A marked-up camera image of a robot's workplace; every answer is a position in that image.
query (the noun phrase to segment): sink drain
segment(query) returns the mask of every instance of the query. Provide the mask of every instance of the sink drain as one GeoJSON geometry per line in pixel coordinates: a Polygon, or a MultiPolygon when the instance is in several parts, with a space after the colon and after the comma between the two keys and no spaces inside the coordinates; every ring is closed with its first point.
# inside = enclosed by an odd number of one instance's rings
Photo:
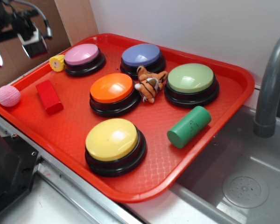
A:
{"type": "Polygon", "coordinates": [[[243,171],[226,177],[223,193],[232,204],[250,209],[262,205],[269,195],[269,190],[266,182],[259,176],[243,171]]]}

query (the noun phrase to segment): plush toy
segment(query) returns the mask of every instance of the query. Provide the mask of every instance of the plush toy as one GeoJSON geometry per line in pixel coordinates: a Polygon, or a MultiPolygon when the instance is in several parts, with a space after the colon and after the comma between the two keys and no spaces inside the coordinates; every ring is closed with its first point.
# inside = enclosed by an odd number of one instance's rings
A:
{"type": "Polygon", "coordinates": [[[137,83],[135,89],[140,92],[140,95],[143,97],[143,102],[149,101],[150,103],[153,103],[154,98],[159,91],[159,84],[160,82],[157,78],[151,77],[137,83]]]}
{"type": "Polygon", "coordinates": [[[159,80],[159,90],[163,89],[163,82],[167,79],[168,77],[168,72],[166,71],[162,71],[159,74],[157,73],[153,73],[153,72],[149,72],[147,71],[147,69],[141,65],[137,68],[137,75],[138,75],[138,80],[139,82],[142,82],[148,78],[156,78],[159,80]]]}

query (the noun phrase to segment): wooden block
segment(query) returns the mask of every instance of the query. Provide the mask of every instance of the wooden block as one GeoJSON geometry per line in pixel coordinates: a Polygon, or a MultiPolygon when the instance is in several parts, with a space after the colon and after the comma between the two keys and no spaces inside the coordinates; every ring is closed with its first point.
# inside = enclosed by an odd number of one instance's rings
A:
{"type": "Polygon", "coordinates": [[[63,109],[63,105],[49,80],[37,84],[36,88],[42,101],[42,105],[49,115],[63,109]]]}

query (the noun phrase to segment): yellow toy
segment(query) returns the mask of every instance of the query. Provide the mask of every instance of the yellow toy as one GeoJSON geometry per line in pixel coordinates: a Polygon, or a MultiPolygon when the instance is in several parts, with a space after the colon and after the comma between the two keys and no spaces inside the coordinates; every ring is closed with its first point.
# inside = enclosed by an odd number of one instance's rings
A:
{"type": "Polygon", "coordinates": [[[64,69],[64,55],[51,57],[49,64],[54,71],[62,71],[64,69]]]}
{"type": "Polygon", "coordinates": [[[149,71],[147,71],[147,69],[143,65],[141,65],[137,68],[137,75],[138,75],[139,82],[142,82],[142,81],[144,81],[148,78],[156,78],[159,81],[158,90],[162,90],[163,89],[163,82],[167,79],[168,72],[162,71],[159,74],[149,72],[149,71]]]}
{"type": "Polygon", "coordinates": [[[140,95],[143,97],[143,102],[148,101],[153,103],[159,91],[159,80],[152,77],[148,78],[137,83],[135,89],[140,92],[140,95]]]}

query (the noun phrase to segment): small yellow object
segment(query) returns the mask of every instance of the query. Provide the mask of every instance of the small yellow object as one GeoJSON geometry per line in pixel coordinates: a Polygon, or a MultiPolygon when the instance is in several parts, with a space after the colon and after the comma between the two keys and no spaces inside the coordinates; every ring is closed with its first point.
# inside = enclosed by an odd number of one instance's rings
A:
{"type": "Polygon", "coordinates": [[[134,124],[115,118],[105,120],[88,133],[86,149],[99,161],[113,161],[128,155],[136,146],[138,134],[134,124]]]}
{"type": "Polygon", "coordinates": [[[51,57],[49,63],[54,71],[62,71],[64,69],[64,55],[51,57]]]}

